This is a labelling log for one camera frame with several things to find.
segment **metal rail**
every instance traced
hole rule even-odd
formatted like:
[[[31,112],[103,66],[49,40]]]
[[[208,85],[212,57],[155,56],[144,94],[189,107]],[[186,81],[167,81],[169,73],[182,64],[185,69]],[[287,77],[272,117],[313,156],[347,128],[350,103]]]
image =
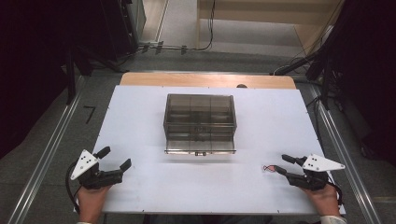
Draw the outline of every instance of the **metal rail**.
[[[38,192],[38,189],[40,188],[41,182],[43,181],[44,176],[50,167],[53,156],[55,155],[62,137],[64,136],[67,125],[69,124],[69,121],[76,110],[76,106],[81,96],[81,90],[85,86],[85,83],[86,78],[79,77],[76,97],[73,99],[71,104],[67,105],[64,109],[64,112],[62,113],[62,116],[56,125],[55,131],[47,143],[43,154],[41,155],[40,161],[35,167],[35,170],[33,171],[28,183],[24,187],[20,198],[18,199],[18,203],[8,221],[8,224],[22,224],[24,221],[27,212],[29,211],[29,208]]]
[[[314,86],[311,86],[311,93],[314,98],[320,95],[318,87]],[[349,180],[353,192],[355,193],[355,197],[358,200],[361,211],[363,212],[367,223],[381,224],[381,219],[379,218],[379,215],[375,210],[372,199],[368,194],[366,187],[364,187],[364,183],[361,180],[358,169],[350,158],[344,140],[341,134],[338,132],[338,129],[334,123],[334,120],[332,118],[332,111],[326,110],[324,105],[322,104],[320,104],[319,106],[320,115],[324,121],[327,131],[329,132],[330,138],[332,139],[332,143],[340,159],[340,162],[346,166],[346,177]]]

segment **white tabletop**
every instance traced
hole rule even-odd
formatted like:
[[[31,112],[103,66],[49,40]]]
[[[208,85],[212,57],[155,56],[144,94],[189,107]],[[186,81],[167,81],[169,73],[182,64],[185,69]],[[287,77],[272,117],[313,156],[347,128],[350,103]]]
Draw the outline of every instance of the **white tabletop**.
[[[168,93],[231,94],[237,129],[233,155],[165,154]],[[100,169],[132,167],[107,195],[105,212],[165,214],[315,214],[304,193],[264,165],[302,174],[281,155],[323,156],[297,90],[117,86],[94,152],[110,146]]]

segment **clear storage box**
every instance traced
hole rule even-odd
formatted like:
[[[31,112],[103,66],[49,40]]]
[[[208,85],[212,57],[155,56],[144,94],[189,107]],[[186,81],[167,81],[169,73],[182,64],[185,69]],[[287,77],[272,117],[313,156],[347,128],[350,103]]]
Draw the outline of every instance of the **clear storage box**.
[[[168,154],[234,154],[231,95],[168,94],[163,127]]]

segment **sleeve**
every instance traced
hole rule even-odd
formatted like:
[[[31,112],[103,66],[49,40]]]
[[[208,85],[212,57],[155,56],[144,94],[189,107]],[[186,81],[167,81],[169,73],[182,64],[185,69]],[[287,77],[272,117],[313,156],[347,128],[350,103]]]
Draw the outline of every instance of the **sleeve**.
[[[320,217],[321,224],[347,224],[347,220],[343,217],[324,216]]]

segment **hand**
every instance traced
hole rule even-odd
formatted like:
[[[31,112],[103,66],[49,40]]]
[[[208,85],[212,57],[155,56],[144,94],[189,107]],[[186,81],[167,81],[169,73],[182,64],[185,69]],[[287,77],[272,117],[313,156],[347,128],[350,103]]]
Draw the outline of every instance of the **hand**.
[[[102,213],[108,190],[111,186],[100,189],[85,189],[78,191],[79,221],[96,223]]]
[[[338,209],[337,190],[333,186],[327,184],[324,189],[316,191],[310,189],[301,190],[306,193],[321,217],[341,216]]]

